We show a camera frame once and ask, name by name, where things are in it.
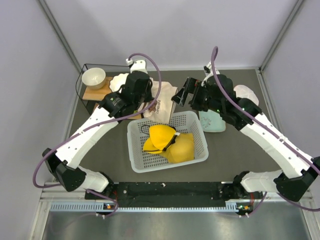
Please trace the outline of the cream capybara laundry bag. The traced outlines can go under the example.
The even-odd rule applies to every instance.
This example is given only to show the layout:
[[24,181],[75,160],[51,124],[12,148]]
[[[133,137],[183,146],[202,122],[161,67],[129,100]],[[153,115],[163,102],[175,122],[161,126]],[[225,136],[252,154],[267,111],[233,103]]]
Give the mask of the cream capybara laundry bag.
[[176,104],[172,101],[172,97],[178,92],[178,88],[172,86],[169,82],[163,81],[156,102],[144,113],[139,116],[147,118],[151,121],[168,124],[172,113],[175,111]]

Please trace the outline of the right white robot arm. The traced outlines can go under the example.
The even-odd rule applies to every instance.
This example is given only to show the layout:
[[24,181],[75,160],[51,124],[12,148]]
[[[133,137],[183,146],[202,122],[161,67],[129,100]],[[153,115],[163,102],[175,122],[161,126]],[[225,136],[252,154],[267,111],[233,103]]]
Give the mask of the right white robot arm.
[[224,122],[253,140],[280,167],[267,172],[243,171],[232,182],[232,190],[239,198],[253,192],[277,193],[291,202],[298,202],[320,174],[319,157],[311,157],[298,149],[277,130],[261,108],[251,99],[237,96],[233,81],[215,70],[204,68],[204,80],[186,79],[172,101],[189,106],[198,112],[211,110]]

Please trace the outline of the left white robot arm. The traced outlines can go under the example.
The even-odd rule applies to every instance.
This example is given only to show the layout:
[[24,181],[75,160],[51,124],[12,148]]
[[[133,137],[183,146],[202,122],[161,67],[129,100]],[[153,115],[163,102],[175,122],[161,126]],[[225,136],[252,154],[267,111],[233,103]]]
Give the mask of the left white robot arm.
[[124,80],[112,79],[118,86],[104,96],[88,120],[73,134],[72,140],[55,151],[46,149],[45,164],[50,173],[67,192],[77,189],[96,191],[102,198],[109,198],[114,191],[105,174],[80,166],[89,150],[123,119],[131,118],[144,103],[151,102],[152,81],[145,60],[128,60],[130,73]]

